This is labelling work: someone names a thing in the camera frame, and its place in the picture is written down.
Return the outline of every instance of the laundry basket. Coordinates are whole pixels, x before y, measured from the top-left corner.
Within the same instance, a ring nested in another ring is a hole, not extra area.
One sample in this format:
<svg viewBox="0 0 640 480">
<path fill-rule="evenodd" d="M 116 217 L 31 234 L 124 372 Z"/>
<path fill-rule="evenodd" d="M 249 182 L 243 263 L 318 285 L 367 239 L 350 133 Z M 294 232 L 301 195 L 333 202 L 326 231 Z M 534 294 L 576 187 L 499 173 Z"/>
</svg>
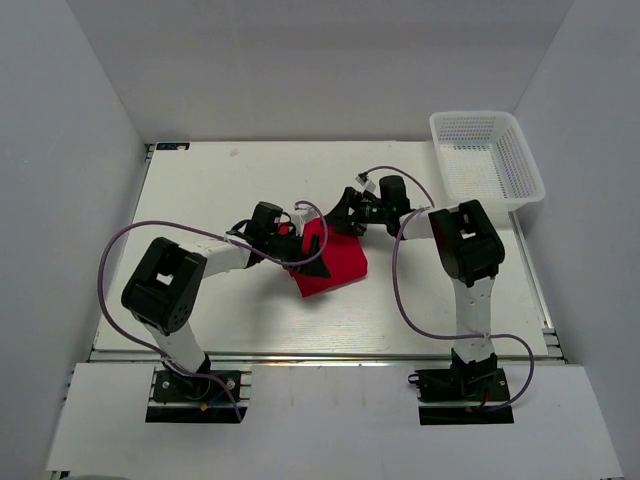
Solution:
<svg viewBox="0 0 640 480">
<path fill-rule="evenodd" d="M 447 195 L 514 211 L 544 198 L 538 167 L 516 118 L 506 112 L 434 113 L 429 119 Z"/>
</svg>

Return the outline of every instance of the red cloth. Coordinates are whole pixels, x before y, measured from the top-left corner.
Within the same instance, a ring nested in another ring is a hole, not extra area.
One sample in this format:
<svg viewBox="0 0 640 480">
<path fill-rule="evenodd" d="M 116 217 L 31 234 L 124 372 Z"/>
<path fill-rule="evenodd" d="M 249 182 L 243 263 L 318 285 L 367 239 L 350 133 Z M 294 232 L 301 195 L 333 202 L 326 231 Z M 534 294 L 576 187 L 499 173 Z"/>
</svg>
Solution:
<svg viewBox="0 0 640 480">
<path fill-rule="evenodd" d="M 304 226 L 302 249 L 309 251 L 311 235 L 320 235 L 320 245 L 324 242 L 324 229 L 319 218 L 315 218 Z M 322 253 L 322 259 L 331 272 L 331 278 L 306 277 L 296 272 L 289 272 L 295 278 L 302 297 L 333 290 L 360 280 L 367 274 L 367 257 L 360 246 L 358 237 L 341 235 L 329 227 L 329 243 Z"/>
</svg>

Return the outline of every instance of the wall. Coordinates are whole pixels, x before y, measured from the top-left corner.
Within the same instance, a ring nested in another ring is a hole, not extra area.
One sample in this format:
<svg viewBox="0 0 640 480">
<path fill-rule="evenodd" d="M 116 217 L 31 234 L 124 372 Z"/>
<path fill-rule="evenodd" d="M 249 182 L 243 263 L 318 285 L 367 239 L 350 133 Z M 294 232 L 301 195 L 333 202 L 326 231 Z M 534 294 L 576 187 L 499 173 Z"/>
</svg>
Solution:
<svg viewBox="0 0 640 480">
<path fill-rule="evenodd" d="M 576 0 L 516 109 L 547 199 L 523 216 L 563 350 L 640 478 L 640 3 Z"/>
<path fill-rule="evenodd" d="M 0 465 L 41 478 L 99 318 L 96 264 L 128 220 L 142 141 L 64 0 L 0 2 Z"/>
<path fill-rule="evenodd" d="M 69 0 L 134 125 L 167 139 L 423 139 L 513 111 L 572 0 Z"/>
</svg>

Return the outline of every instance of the white wall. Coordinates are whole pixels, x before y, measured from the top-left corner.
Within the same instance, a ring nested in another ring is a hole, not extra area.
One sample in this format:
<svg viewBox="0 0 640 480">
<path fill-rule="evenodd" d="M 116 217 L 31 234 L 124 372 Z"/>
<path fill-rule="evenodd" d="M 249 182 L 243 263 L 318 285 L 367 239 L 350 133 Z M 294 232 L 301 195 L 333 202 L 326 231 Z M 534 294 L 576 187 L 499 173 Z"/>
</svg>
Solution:
<svg viewBox="0 0 640 480">
<path fill-rule="evenodd" d="M 548 198 L 524 227 L 563 350 L 640 478 L 640 2 L 576 0 L 516 109 Z"/>
<path fill-rule="evenodd" d="M 41 478 L 95 274 L 128 220 L 142 141 L 64 0 L 0 2 L 0 465 Z"/>
<path fill-rule="evenodd" d="M 69 0 L 134 125 L 167 139 L 423 139 L 513 111 L 572 0 Z"/>
</svg>

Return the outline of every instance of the perforated basket bottom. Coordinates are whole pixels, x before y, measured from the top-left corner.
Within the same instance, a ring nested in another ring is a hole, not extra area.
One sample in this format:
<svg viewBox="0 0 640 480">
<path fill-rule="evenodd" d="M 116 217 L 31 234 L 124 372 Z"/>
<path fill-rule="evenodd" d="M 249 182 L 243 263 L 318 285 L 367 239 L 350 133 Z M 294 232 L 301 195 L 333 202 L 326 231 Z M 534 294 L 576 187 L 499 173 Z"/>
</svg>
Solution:
<svg viewBox="0 0 640 480">
<path fill-rule="evenodd" d="M 508 198 L 491 145 L 440 145 L 451 193 L 462 198 Z"/>
</svg>

